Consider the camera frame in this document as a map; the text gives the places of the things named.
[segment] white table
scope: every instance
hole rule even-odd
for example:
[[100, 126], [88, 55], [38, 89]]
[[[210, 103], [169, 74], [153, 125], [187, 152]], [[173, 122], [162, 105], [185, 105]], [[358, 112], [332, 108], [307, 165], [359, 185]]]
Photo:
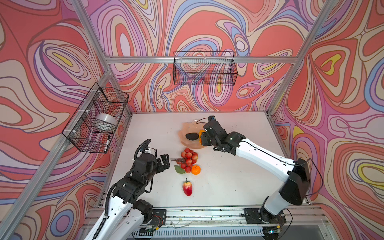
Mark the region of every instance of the white table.
[[[148, 138], [152, 139], [150, 146], [157, 149], [158, 157], [169, 154], [170, 159], [179, 158], [185, 149], [177, 135], [182, 123], [209, 115], [215, 115], [227, 133], [241, 133], [257, 145], [283, 156], [264, 112], [136, 113], [131, 119], [110, 185], [130, 170], [136, 148]], [[199, 154], [197, 165], [201, 167], [199, 175], [178, 174], [174, 169], [176, 163], [172, 161], [169, 169], [154, 176], [152, 192], [142, 194], [139, 199], [154, 207], [261, 205], [282, 184], [258, 165], [229, 153], [213, 151], [212, 146], [196, 152]], [[182, 190], [185, 178], [193, 185], [190, 197]]]

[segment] psychedelic wallpaper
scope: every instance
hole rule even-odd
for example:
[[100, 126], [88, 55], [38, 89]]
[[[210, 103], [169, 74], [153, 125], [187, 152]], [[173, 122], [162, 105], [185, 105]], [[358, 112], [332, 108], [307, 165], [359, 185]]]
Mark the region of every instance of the psychedelic wallpaper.
[[[232, 50], [296, 56], [321, 0], [94, 0], [86, 9], [109, 56], [173, 56]], [[264, 111], [288, 64], [239, 63], [235, 86], [174, 86], [173, 64], [114, 64], [133, 112]]]
[[121, 89], [130, 96], [132, 112], [264, 111], [289, 69], [289, 64], [248, 63], [243, 64], [244, 75], [237, 77], [234, 86], [175, 86], [173, 64], [142, 63], [137, 69], [114, 65]]
[[[67, 0], [0, 1], [0, 220], [103, 72]], [[75, 238], [126, 121], [108, 154], [68, 147], [14, 240]]]
[[383, 39], [383, 1], [339, 1], [273, 115], [340, 239], [384, 239]]

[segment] wire mesh basket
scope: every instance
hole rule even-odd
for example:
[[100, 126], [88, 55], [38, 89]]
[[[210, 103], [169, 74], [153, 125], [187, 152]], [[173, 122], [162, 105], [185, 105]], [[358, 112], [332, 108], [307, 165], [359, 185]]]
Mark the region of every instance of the wire mesh basket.
[[116, 88], [99, 86], [73, 129], [63, 134], [81, 152], [108, 152], [128, 97]]
[[175, 51], [175, 85], [235, 85], [237, 68], [233, 51]]

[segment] orange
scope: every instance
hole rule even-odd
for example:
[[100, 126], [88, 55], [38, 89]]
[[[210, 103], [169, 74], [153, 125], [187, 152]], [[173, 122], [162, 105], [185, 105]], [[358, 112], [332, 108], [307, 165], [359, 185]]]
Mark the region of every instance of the orange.
[[191, 169], [192, 174], [197, 175], [200, 173], [200, 171], [201, 171], [201, 168], [198, 165], [193, 165], [193, 167]]

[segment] fruit bowl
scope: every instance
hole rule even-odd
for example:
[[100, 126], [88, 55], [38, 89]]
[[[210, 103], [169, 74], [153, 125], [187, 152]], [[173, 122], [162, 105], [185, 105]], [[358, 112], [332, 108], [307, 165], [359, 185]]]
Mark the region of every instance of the fruit bowl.
[[203, 130], [204, 122], [197, 123], [197, 120], [193, 122], [184, 122], [181, 130], [178, 132], [180, 142], [191, 149], [200, 149], [203, 148], [204, 146], [200, 144], [199, 139], [196, 140], [189, 140], [185, 137], [187, 133], [199, 133], [200, 130]]

